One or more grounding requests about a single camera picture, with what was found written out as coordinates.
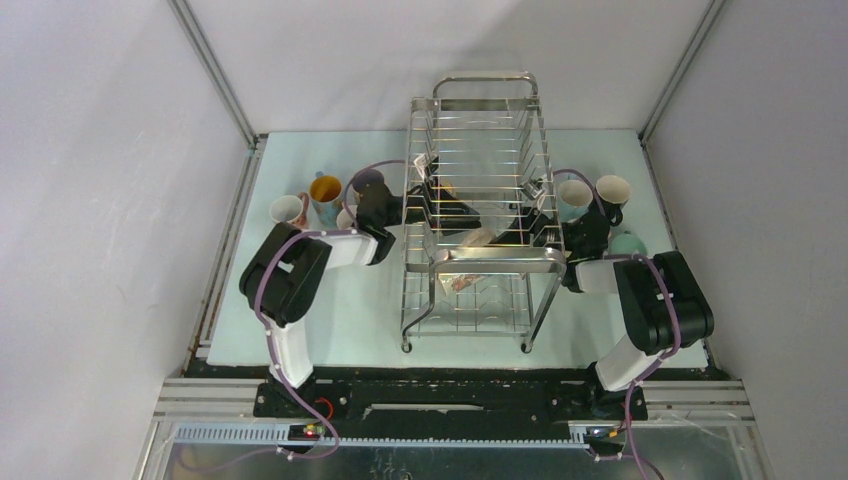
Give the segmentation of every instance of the cup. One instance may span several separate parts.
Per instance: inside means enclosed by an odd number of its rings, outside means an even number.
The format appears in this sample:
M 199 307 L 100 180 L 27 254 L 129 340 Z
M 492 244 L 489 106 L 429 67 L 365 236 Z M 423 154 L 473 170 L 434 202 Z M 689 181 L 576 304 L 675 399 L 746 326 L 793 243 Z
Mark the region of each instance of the cup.
M 306 210 L 309 208 L 309 195 L 300 192 L 297 195 L 285 195 L 274 200 L 268 209 L 274 223 L 287 222 L 295 228 L 305 230 L 309 225 Z
M 353 177 L 350 183 L 350 186 L 353 187 L 353 199 L 356 203 L 359 203 L 359 195 L 365 187 L 372 183 L 386 183 L 386 179 L 379 170 L 369 168 Z
M 609 220 L 610 225 L 613 227 L 620 225 L 621 221 L 624 220 L 621 209 L 630 200 L 630 184 L 627 183 L 627 180 L 617 175 L 604 175 L 595 183 L 595 191 L 598 192 L 598 196 L 601 198 L 601 203 L 604 206 L 604 214 L 607 220 Z M 593 204 L 589 208 L 597 209 L 597 205 Z
M 350 213 L 356 216 L 356 207 L 357 205 L 348 205 L 347 208 L 350 209 Z M 353 228 L 353 218 L 347 214 L 347 211 L 342 208 L 342 211 L 339 212 L 339 216 L 336 217 L 336 227 L 339 230 L 348 230 Z
M 648 254 L 648 248 L 641 238 L 630 232 L 624 232 L 613 237 L 609 252 L 612 255 L 633 255 L 634 253 Z
M 315 180 L 309 185 L 312 207 L 321 223 L 328 227 L 336 225 L 336 218 L 342 211 L 342 182 L 332 175 L 316 172 Z
M 557 210 L 560 222 L 573 222 L 589 211 L 592 189 L 581 180 L 569 179 L 557 187 Z

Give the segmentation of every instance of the rack handle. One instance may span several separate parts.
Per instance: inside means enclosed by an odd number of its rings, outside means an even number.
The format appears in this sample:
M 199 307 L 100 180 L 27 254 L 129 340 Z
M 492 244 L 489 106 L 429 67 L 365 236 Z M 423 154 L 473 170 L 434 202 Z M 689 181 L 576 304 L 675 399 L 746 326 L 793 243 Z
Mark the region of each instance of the rack handle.
M 511 72 L 497 70 L 474 70 L 466 72 L 452 72 L 445 75 L 433 87 L 433 98 L 439 98 L 439 87 L 451 82 L 514 82 L 522 81 L 530 84 L 533 96 L 539 94 L 539 85 L 536 77 L 530 72 Z

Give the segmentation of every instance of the table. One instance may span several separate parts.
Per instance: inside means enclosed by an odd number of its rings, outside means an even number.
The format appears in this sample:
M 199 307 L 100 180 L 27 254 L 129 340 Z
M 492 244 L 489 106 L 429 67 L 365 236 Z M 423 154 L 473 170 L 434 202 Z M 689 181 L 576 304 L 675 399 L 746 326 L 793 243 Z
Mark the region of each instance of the table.
M 370 163 L 401 159 L 405 131 L 272 133 L 251 194 L 238 245 L 215 321 L 207 362 L 211 365 L 256 366 L 270 361 L 263 328 L 238 281 L 273 223 L 271 202 L 308 189 L 315 172 L 343 183 Z M 548 151 L 554 169 L 571 167 L 596 180 L 624 177 L 633 195 L 624 222 L 614 232 L 639 236 L 653 255 L 672 249 L 642 149 L 632 130 L 549 130 Z M 396 195 L 403 188 L 403 168 L 382 169 Z M 317 226 L 310 207 L 310 223 Z M 401 227 L 391 229 L 401 236 Z M 409 354 L 400 349 L 400 305 L 403 266 L 401 248 L 375 267 L 327 271 L 306 322 L 310 356 L 315 365 L 381 368 L 583 368 L 601 358 L 625 335 L 618 297 L 574 294 L 560 289 L 530 354 L 519 340 L 502 337 L 413 338 Z M 681 350 L 664 367 L 707 366 L 702 342 Z

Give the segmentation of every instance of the metal wire rack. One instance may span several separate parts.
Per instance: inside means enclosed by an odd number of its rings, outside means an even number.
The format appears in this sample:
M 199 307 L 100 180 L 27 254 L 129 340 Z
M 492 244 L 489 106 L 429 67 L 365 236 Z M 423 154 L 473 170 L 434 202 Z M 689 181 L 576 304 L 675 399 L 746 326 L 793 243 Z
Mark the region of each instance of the metal wire rack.
M 450 82 L 524 81 L 523 98 L 442 99 Z M 415 98 L 404 196 L 402 348 L 410 336 L 521 337 L 529 352 L 565 269 L 535 78 L 471 72 Z M 494 238 L 468 246 L 470 231 Z M 531 274 L 550 276 L 534 303 Z M 461 279 L 464 288 L 442 280 Z

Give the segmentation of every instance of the wire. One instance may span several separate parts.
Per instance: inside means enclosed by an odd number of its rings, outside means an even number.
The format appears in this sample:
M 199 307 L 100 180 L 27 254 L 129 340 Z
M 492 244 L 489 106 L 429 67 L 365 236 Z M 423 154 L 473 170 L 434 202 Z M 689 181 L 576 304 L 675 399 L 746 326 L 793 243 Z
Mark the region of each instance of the wire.
M 353 183 L 353 179 L 356 178 L 359 174 L 361 174 L 365 170 L 368 170 L 368 169 L 371 169 L 371 168 L 376 168 L 376 167 L 379 167 L 379 166 L 382 166 L 382 165 L 397 164 L 397 163 L 405 163 L 405 161 L 404 160 L 384 160 L 384 161 L 381 161 L 381 162 L 376 162 L 376 163 L 373 163 L 371 165 L 368 165 L 367 167 L 356 172 L 353 175 L 353 177 L 351 177 L 350 181 L 347 182 L 347 185 L 345 185 L 345 189 L 344 189 L 343 196 L 342 196 L 342 199 L 343 199 L 342 200 L 342 206 L 344 207 L 344 209 L 348 213 L 348 215 L 350 215 L 350 217 L 353 219 L 353 224 L 355 226 L 357 226 L 357 228 L 358 228 L 358 225 L 356 223 L 356 216 L 354 216 L 353 213 L 350 211 L 350 208 L 348 208 L 347 201 L 346 201 L 347 193 L 348 193 L 348 190 L 350 189 L 350 185 Z M 333 413 L 334 413 L 333 404 L 324 397 L 319 397 L 319 398 L 315 399 L 315 402 L 326 403 L 327 406 L 329 407 L 330 412 L 327 415 L 327 417 L 325 418 L 320 413 L 318 413 L 317 410 L 315 410 L 309 404 L 307 404 L 306 401 L 303 400 L 303 398 L 301 398 L 297 394 L 297 391 L 291 385 L 291 382 L 288 381 L 288 379 L 285 377 L 285 375 L 282 372 L 282 364 L 280 363 L 280 356 L 277 353 L 276 347 L 274 345 L 274 340 L 273 340 L 273 337 L 271 335 L 271 323 L 270 323 L 269 320 L 267 320 L 265 318 L 264 315 L 262 315 L 261 305 L 262 305 L 262 297 L 265 294 L 265 289 L 268 286 L 268 280 L 271 278 L 271 274 L 274 271 L 274 268 L 277 266 L 277 264 L 283 258 L 283 256 L 288 251 L 288 249 L 291 248 L 292 245 L 294 245 L 297 241 L 299 241 L 303 238 L 306 238 L 306 237 L 341 236 L 341 235 L 351 235 L 351 234 L 352 234 L 351 230 L 333 230 L 333 231 L 326 231 L 326 232 L 319 232 L 319 231 L 299 232 L 299 233 L 295 234 L 294 236 L 292 236 L 288 241 L 286 241 L 283 244 L 282 247 L 280 247 L 280 249 L 277 251 L 277 253 L 274 254 L 274 257 L 268 263 L 268 267 L 265 269 L 265 272 L 262 275 L 262 279 L 259 281 L 259 286 L 256 289 L 256 298 L 254 299 L 254 302 L 253 302 L 253 311 L 256 314 L 256 318 L 258 318 L 259 321 L 262 322 L 262 325 L 265 327 L 265 332 L 266 332 L 265 338 L 266 338 L 266 343 L 268 345 L 268 353 L 271 356 L 272 368 L 274 368 L 275 371 L 277 372 L 277 378 L 280 379 L 280 382 L 283 384 L 283 387 L 285 387 L 285 389 L 289 393 L 289 395 L 301 407 L 303 407 L 307 412 L 309 412 L 312 416 L 314 416 L 315 419 L 317 419 L 319 422 L 321 422 L 321 424 L 324 425 L 324 427 L 326 427 L 327 430 L 330 431 L 330 433 L 333 436 L 333 446 L 332 446 L 332 448 L 330 448 L 330 450 L 328 450 L 326 452 L 322 452 L 322 453 L 319 453 L 319 454 L 316 454 L 316 455 L 296 453 L 296 452 L 285 450 L 282 447 L 259 448 L 259 449 L 256 449 L 256 450 L 251 450 L 250 452 L 247 452 L 244 455 L 240 455 L 240 456 L 238 456 L 238 457 L 236 457 L 236 458 L 234 458 L 234 459 L 232 459 L 228 462 L 222 463 L 221 465 L 217 465 L 217 466 L 209 467 L 209 468 L 198 468 L 198 467 L 192 467 L 192 466 L 186 465 L 185 461 L 182 458 L 183 448 L 181 447 L 181 448 L 179 448 L 179 451 L 177 452 L 177 463 L 182 468 L 184 468 L 185 470 L 192 472 L 192 473 L 200 473 L 200 474 L 213 473 L 213 472 L 217 472 L 217 471 L 229 468 L 229 467 L 231 467 L 231 466 L 233 466 L 233 465 L 235 465 L 235 464 L 237 464 L 237 463 L 239 463 L 243 460 L 246 460 L 250 457 L 253 457 L 255 455 L 261 455 L 261 454 L 264 454 L 264 453 L 283 453 L 283 452 L 285 452 L 285 453 L 287 453 L 289 459 L 291 459 L 291 458 L 319 459 L 319 458 L 328 457 L 328 456 L 332 455 L 333 453 L 335 453 L 336 450 L 339 449 L 339 444 L 340 444 L 339 433 L 336 431 L 336 429 L 330 423 L 330 419 L 333 418 Z
M 376 162 L 376 163 L 372 163 L 371 165 L 368 165 L 367 167 L 359 170 L 358 172 L 354 173 L 352 177 L 350 177 L 350 180 L 347 181 L 347 185 L 345 185 L 344 191 L 342 191 L 342 208 L 344 208 L 344 211 L 347 212 L 347 214 L 353 220 L 353 226 L 355 228 L 359 228 L 359 223 L 356 221 L 356 215 L 354 215 L 353 212 L 351 212 L 350 207 L 348 207 L 348 205 L 347 205 L 347 192 L 348 192 L 348 190 L 350 190 L 350 186 L 353 183 L 353 180 L 356 177 L 358 177 L 360 174 L 365 172 L 366 170 L 371 170 L 372 168 L 381 167 L 383 165 L 405 164 L 405 163 L 406 163 L 406 160 L 383 160 L 381 162 Z
M 329 400 L 327 400 L 324 397 L 318 397 L 318 398 L 315 399 L 315 401 L 313 403 L 325 403 L 325 404 L 327 404 L 327 407 L 329 407 L 329 409 L 330 409 L 330 413 L 327 414 L 327 420 L 330 420 L 330 419 L 333 418 L 333 412 L 335 410 L 333 409 L 333 404 L 330 403 Z
M 582 180 L 583 183 L 585 183 L 589 187 L 589 190 L 592 192 L 592 198 L 594 198 L 595 203 L 598 204 L 598 210 L 601 212 L 601 215 L 606 215 L 606 212 L 604 212 L 604 202 L 601 201 L 601 196 L 598 195 L 598 190 L 595 188 L 594 185 L 592 185 L 592 182 L 589 181 L 589 178 L 587 178 L 586 175 L 583 175 L 580 171 L 575 170 L 573 168 L 561 168 L 559 170 L 554 170 L 553 173 L 551 173 L 551 176 L 555 177 L 561 173 L 570 173 Z
M 607 455 L 607 456 L 602 457 L 602 456 L 598 455 L 595 452 L 595 450 L 592 449 L 592 447 L 589 447 L 589 450 L 586 451 L 586 454 L 588 454 L 590 457 L 594 458 L 596 462 L 610 462 L 610 461 L 613 461 L 613 460 L 624 460 L 625 458 L 627 458 L 627 459 L 633 459 L 634 458 L 633 455 L 630 455 L 630 454 L 627 454 L 627 453 L 623 453 L 623 454 L 621 454 L 621 456 Z M 657 478 L 659 478 L 660 480 L 665 480 L 665 477 L 663 476 L 662 472 L 660 472 L 660 469 L 657 468 L 656 465 L 654 465 L 653 463 L 651 463 L 651 462 L 649 462 L 645 459 L 642 459 L 642 461 L 645 462 L 645 465 L 647 465 L 651 470 L 653 470 L 655 474 L 657 474 Z
M 276 377 L 280 380 L 280 383 L 283 384 L 283 387 L 285 387 L 286 391 L 291 396 L 291 398 L 293 398 L 295 402 L 297 402 L 301 407 L 303 407 L 304 410 L 306 410 L 313 417 L 315 417 L 315 419 L 321 422 L 321 424 L 324 425 L 324 427 L 326 427 L 327 430 L 329 430 L 330 433 L 333 435 L 332 448 L 330 448 L 326 452 L 321 452 L 315 455 L 309 455 L 308 453 L 296 453 L 292 451 L 286 451 L 280 448 L 281 450 L 287 452 L 289 458 L 318 459 L 328 457 L 339 449 L 339 443 L 341 440 L 339 438 L 339 433 L 336 431 L 335 427 L 333 427 L 333 425 L 329 422 L 329 420 L 324 418 L 323 415 L 321 415 L 320 413 L 318 413 L 317 410 L 312 408 L 312 406 L 309 405 L 306 400 L 302 399 L 300 395 L 297 394 L 297 391 L 294 389 L 291 382 L 289 382 L 289 380 L 283 374 L 283 365 L 280 361 L 280 356 L 277 353 L 276 346 L 274 345 L 274 337 L 271 331 L 271 321 L 266 319 L 265 316 L 262 314 L 262 296 L 265 294 L 265 288 L 268 286 L 268 280 L 270 280 L 271 274 L 277 267 L 277 264 L 283 258 L 283 255 L 285 255 L 285 253 L 288 251 L 289 248 L 292 247 L 292 245 L 307 237 L 343 236 L 352 235 L 352 232 L 352 230 L 310 231 L 298 232 L 295 235 L 292 235 L 292 237 L 289 238 L 283 244 L 283 246 L 280 247 L 279 250 L 277 250 L 277 253 L 275 253 L 274 256 L 271 258 L 271 261 L 268 262 L 268 266 L 265 268 L 265 273 L 262 275 L 262 279 L 259 281 L 259 286 L 256 288 L 256 298 L 253 301 L 253 311 L 256 314 L 256 318 L 258 318 L 259 321 L 262 322 L 262 325 L 265 326 L 265 341 L 268 345 L 268 352 L 271 354 L 271 368 L 273 368 L 274 371 L 277 373 Z
M 660 271 L 657 269 L 657 266 L 654 265 L 654 262 L 651 261 L 650 258 L 642 255 L 641 253 L 634 253 L 632 256 L 630 255 L 608 255 L 604 257 L 610 260 L 624 260 L 624 259 L 633 259 L 639 260 L 640 262 L 647 265 L 648 269 L 651 271 L 651 274 L 654 276 L 654 279 L 657 281 L 657 286 L 660 288 L 660 292 L 662 293 L 663 302 L 665 303 L 665 307 L 668 310 L 669 317 L 671 319 L 671 329 L 674 335 L 674 343 L 672 344 L 671 350 L 660 355 L 658 359 L 656 359 L 648 368 L 645 369 L 639 376 L 637 376 L 630 385 L 627 387 L 627 392 L 624 395 L 624 430 L 627 433 L 626 441 L 630 443 L 630 455 L 626 455 L 627 458 L 632 458 L 634 462 L 636 462 L 636 467 L 639 469 L 639 473 L 642 475 L 644 480 L 648 480 L 648 474 L 645 472 L 645 468 L 642 465 L 643 463 L 651 468 L 660 479 L 663 479 L 662 474 L 657 470 L 657 468 L 649 461 L 641 458 L 639 456 L 638 451 L 636 450 L 636 439 L 633 438 L 633 424 L 632 419 L 630 417 L 630 401 L 633 397 L 633 391 L 636 389 L 636 386 L 642 383 L 646 378 L 648 378 L 652 373 L 654 373 L 660 365 L 663 364 L 666 360 L 674 356 L 680 350 L 680 343 L 682 341 L 680 335 L 680 321 L 677 318 L 677 310 L 674 309 L 674 304 L 671 301 L 671 294 L 668 292 L 668 286 L 665 284 L 665 280 L 663 280 L 662 275 L 660 275 Z M 596 457 L 601 460 L 615 460 L 619 457 L 616 456 L 607 456 L 607 457 Z

